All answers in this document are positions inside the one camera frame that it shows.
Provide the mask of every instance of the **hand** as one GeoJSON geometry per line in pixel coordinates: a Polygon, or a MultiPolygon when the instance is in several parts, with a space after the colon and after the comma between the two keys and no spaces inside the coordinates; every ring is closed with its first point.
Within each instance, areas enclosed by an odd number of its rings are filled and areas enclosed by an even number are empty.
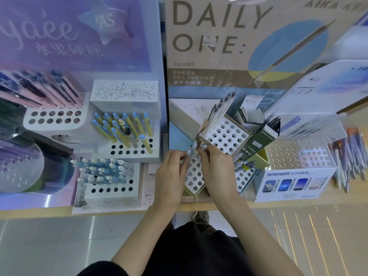
{"type": "Polygon", "coordinates": [[[214,145],[208,145],[206,150],[199,148],[198,152],[203,178],[214,203],[223,204],[238,198],[232,157],[214,145]]]}
{"type": "Polygon", "coordinates": [[[174,212],[182,200],[186,171],[189,166],[190,157],[187,157],[182,166],[180,159],[186,156],[185,151],[169,150],[156,171],[156,182],[154,185],[154,203],[157,208],[170,208],[174,212]]]}

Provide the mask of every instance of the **blue circle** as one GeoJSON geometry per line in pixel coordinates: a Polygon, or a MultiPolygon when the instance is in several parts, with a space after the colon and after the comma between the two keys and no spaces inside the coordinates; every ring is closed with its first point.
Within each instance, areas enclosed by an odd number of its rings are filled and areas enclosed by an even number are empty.
{"type": "MultiPolygon", "coordinates": [[[[323,25],[318,20],[298,21],[273,32],[253,52],[248,69],[264,71],[310,33],[323,25]]],[[[276,66],[273,72],[300,72],[317,59],[328,42],[328,30],[313,39],[288,59],[276,66]]]]}

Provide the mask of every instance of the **pink pen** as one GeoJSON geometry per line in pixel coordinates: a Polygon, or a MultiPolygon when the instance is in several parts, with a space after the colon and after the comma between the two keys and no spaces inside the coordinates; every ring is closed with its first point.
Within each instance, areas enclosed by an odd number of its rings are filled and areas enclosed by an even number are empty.
{"type": "Polygon", "coordinates": [[[55,96],[54,91],[49,91],[49,89],[44,87],[35,76],[31,75],[28,79],[34,85],[34,87],[43,92],[54,104],[60,108],[65,108],[65,105],[62,103],[62,101],[55,96]]]}
{"type": "Polygon", "coordinates": [[[28,106],[28,107],[31,107],[31,108],[40,108],[40,106],[38,104],[26,101],[22,98],[13,96],[13,95],[11,95],[9,93],[6,93],[6,92],[3,92],[3,91],[0,91],[0,98],[3,98],[5,100],[11,101],[11,102],[14,102],[14,103],[17,103],[17,104],[21,104],[22,106],[28,106]]]}
{"type": "Polygon", "coordinates": [[[3,85],[4,87],[8,88],[9,90],[12,90],[16,92],[19,95],[22,95],[26,98],[31,99],[32,101],[35,101],[37,103],[40,103],[41,105],[48,107],[48,108],[56,108],[55,104],[51,104],[47,102],[45,99],[35,95],[34,93],[31,93],[30,91],[26,90],[23,87],[20,87],[18,84],[16,84],[14,81],[5,81],[4,79],[0,79],[0,85],[3,85]]]}
{"type": "Polygon", "coordinates": [[[51,71],[53,76],[56,76],[64,82],[64,84],[71,90],[71,92],[78,98],[78,100],[83,103],[83,96],[82,94],[74,87],[74,85],[67,79],[61,71],[52,70],[51,71]]]}
{"type": "Polygon", "coordinates": [[[49,82],[46,79],[42,79],[40,80],[40,82],[42,83],[42,85],[48,89],[50,92],[52,92],[63,104],[64,107],[59,106],[60,108],[65,108],[65,106],[69,107],[69,108],[74,108],[74,104],[69,101],[68,99],[66,99],[58,90],[58,88],[53,85],[51,82],[49,82]]]}
{"type": "Polygon", "coordinates": [[[71,90],[65,85],[64,82],[62,82],[60,78],[54,76],[54,80],[57,86],[62,90],[62,92],[67,94],[68,98],[72,102],[74,102],[77,108],[83,107],[82,103],[78,100],[78,97],[76,97],[76,95],[74,95],[73,92],[71,92],[71,90]]]}

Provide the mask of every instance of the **star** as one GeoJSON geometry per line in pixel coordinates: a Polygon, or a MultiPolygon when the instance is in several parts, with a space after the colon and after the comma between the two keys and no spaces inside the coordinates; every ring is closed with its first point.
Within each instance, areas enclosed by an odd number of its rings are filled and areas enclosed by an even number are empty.
{"type": "Polygon", "coordinates": [[[95,29],[103,45],[112,39],[121,39],[130,43],[132,39],[124,25],[128,14],[121,9],[109,8],[101,0],[89,0],[91,11],[78,15],[80,22],[95,29]]]}

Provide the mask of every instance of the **phone picture on box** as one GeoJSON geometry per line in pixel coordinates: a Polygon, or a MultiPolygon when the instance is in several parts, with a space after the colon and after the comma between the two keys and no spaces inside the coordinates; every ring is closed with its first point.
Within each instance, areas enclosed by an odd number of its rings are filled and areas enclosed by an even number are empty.
{"type": "Polygon", "coordinates": [[[292,179],[284,179],[283,181],[281,181],[278,191],[279,192],[287,191],[291,184],[292,184],[292,179]]]}
{"type": "Polygon", "coordinates": [[[263,191],[264,193],[270,193],[274,189],[276,184],[276,180],[267,180],[264,184],[263,191]]]}
{"type": "Polygon", "coordinates": [[[320,185],[323,183],[324,177],[314,178],[309,185],[309,190],[317,190],[320,185]]]}
{"type": "Polygon", "coordinates": [[[306,183],[308,182],[308,178],[300,178],[297,181],[297,184],[295,184],[294,186],[294,191],[300,191],[303,190],[304,187],[306,186],[306,183]]]}

